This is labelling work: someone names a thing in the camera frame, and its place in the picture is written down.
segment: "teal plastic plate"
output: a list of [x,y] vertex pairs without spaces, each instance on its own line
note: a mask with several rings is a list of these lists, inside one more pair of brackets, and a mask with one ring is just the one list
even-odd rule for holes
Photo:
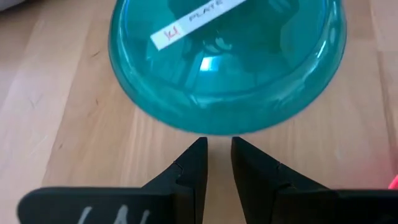
[[116,3],[109,56],[137,106],[186,131],[242,134],[323,91],[345,47],[341,1],[234,1]]

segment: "white writing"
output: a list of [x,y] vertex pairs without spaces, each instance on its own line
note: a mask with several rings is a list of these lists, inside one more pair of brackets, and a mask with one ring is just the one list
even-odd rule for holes
[[[79,221],[77,224],[84,224],[85,220],[88,216],[88,214],[92,211],[93,207],[85,207],[83,209],[83,212],[80,215]],[[116,215],[116,219],[113,224],[127,224],[127,214],[129,212],[129,208],[127,205],[122,205],[122,207],[119,208],[118,214]],[[139,224],[146,224],[147,219],[150,215],[149,210],[145,210],[144,213],[142,214],[142,218]]]
[[228,12],[246,0],[211,0],[194,11],[153,33],[150,38],[157,50],[169,46],[197,28]]

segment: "wooden surface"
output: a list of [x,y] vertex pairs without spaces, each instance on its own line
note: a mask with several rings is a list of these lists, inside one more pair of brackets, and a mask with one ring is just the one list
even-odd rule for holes
[[[109,65],[113,0],[34,1],[0,13],[0,223],[40,186],[141,186],[198,136],[148,117]],[[398,173],[398,1],[345,0],[348,43],[324,93],[243,138],[333,188]],[[230,139],[210,137],[204,223],[244,223]]]

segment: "white label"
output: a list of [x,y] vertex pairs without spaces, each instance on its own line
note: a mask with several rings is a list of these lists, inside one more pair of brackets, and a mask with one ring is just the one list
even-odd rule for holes
[[246,0],[211,0],[183,16],[179,20],[152,34],[150,38],[157,47],[157,50],[162,50],[244,1]]

